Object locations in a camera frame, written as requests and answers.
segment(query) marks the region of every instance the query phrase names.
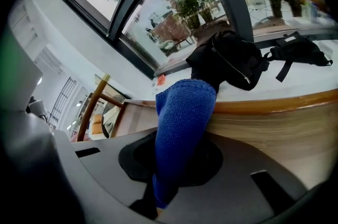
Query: black hole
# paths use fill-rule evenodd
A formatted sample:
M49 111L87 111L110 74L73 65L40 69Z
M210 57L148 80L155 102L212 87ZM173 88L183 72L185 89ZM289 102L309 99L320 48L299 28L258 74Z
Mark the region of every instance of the black hole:
M98 152L100 152L99 148L94 147L94 148L76 151L75 153L78 156L78 158L80 158L80 157L84 157L84 156L87 156L87 155L96 154Z
M275 214L280 214L294 204L294 200L266 171L257 172L251 178L261 190Z

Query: blue knit sock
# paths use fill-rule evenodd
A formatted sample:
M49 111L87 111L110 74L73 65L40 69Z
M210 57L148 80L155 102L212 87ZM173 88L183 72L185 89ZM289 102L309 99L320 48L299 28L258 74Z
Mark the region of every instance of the blue knit sock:
M156 206L164 209L178 190L189 159L202 138L216 101L215 89L202 80L181 80L156 95Z

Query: black backpack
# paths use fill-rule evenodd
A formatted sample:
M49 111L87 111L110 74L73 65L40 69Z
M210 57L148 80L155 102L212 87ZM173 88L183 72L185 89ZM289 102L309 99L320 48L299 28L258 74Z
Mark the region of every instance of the black backpack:
M328 60L319 47L312 41L303 38L298 32L284 35L284 38L276 41L277 45L264 55L268 61L285 61L285 64L276 77L282 82L288 74L293 62L315 64L317 66L329 66L333 61Z
M186 61L193 70L216 81L214 83L226 80L243 90L252 90L269 66L253 43L244 41L233 31L215 34L196 48Z

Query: zipper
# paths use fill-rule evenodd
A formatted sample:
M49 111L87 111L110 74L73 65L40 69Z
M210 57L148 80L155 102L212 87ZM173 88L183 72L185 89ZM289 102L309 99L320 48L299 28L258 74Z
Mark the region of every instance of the zipper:
M234 67L230 62L228 62L228 61L226 60L226 58L224 58L224 57L217 51L215 45L213 44L213 38L211 39L211 43L212 43L213 48L216 50L217 54L218 54L224 61L226 61L228 65L230 65L230 66L231 66L232 68L234 68L237 72L239 72L239 73L244 77L244 79L248 82L248 84L250 84L250 83L251 83L250 79L249 79L245 74L243 74L241 71L239 71L236 67Z

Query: bag strap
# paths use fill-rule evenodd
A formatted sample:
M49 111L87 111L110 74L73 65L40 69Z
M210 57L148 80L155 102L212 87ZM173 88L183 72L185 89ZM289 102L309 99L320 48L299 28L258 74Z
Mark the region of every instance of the bag strap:
M276 76L276 79L280 82L283 82L283 80L285 79L286 75L289 73L289 70L291 68L292 65L292 61L286 61L284 63L283 68L281 69L281 71L279 72L279 74Z

